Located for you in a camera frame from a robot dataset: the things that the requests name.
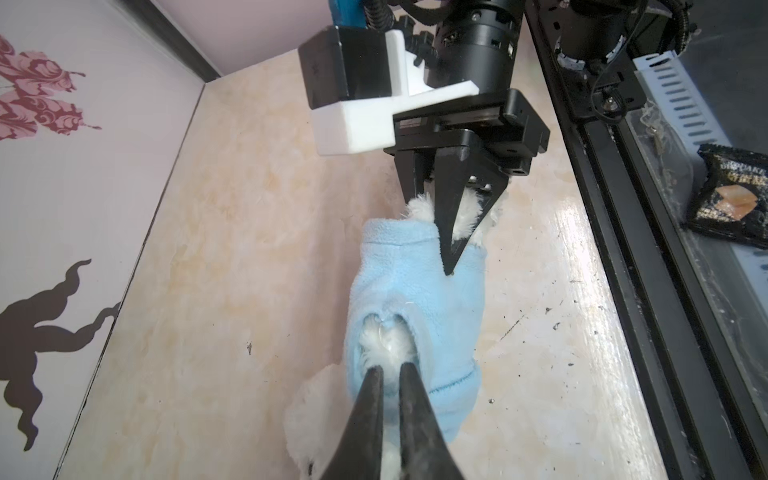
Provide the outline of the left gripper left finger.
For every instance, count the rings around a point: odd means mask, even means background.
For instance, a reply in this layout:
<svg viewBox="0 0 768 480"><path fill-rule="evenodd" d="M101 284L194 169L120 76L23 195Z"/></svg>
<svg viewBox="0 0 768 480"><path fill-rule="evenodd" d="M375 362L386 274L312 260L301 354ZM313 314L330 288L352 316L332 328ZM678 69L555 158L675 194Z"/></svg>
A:
<svg viewBox="0 0 768 480"><path fill-rule="evenodd" d="M321 479L370 479L381 475L384 373L370 368L364 377L337 449Z"/></svg>

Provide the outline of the white teddy bear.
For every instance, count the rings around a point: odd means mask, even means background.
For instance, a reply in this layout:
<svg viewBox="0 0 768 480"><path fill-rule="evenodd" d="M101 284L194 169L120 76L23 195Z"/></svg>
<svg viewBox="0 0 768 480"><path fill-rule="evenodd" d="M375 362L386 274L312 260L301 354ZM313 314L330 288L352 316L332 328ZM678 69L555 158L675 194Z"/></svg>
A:
<svg viewBox="0 0 768 480"><path fill-rule="evenodd" d="M453 228L454 242L468 239L466 247L484 247L485 237L496 225L500 210L493 208L476 224L479 214L480 194L465 189ZM407 203L403 218L394 220L419 220L436 226L433 199L428 194L417 196ZM406 343L406 335L404 327L393 327L374 337L370 345L373 359L370 368L381 366L384 373L384 441L380 475L383 479L400 476L399 374L403 363L415 365L415 348ZM341 363L324 367L299 387L286 409L284 432L288 454L298 467L300 478L318 479L324 473L341 439L354 399L347 390L343 355Z"/></svg>

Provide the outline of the light blue bear hoodie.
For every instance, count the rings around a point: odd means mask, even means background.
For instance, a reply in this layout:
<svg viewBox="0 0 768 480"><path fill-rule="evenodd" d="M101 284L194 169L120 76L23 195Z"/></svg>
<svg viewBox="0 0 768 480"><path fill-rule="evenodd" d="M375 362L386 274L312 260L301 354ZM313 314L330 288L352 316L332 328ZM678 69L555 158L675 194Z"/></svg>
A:
<svg viewBox="0 0 768 480"><path fill-rule="evenodd" d="M448 442L456 438L481 385L474 353L484 313L486 257L484 247L469 245L447 275L434 224L365 223L343 353L351 398L373 364L373 338L404 327L442 436Z"/></svg>

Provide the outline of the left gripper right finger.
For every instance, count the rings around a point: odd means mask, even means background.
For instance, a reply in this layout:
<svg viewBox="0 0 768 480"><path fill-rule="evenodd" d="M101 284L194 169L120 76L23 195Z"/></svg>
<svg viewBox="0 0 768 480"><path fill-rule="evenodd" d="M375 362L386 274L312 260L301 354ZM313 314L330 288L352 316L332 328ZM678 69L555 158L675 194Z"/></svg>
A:
<svg viewBox="0 0 768 480"><path fill-rule="evenodd" d="M463 480L442 436L418 368L403 363L399 374L401 478Z"/></svg>

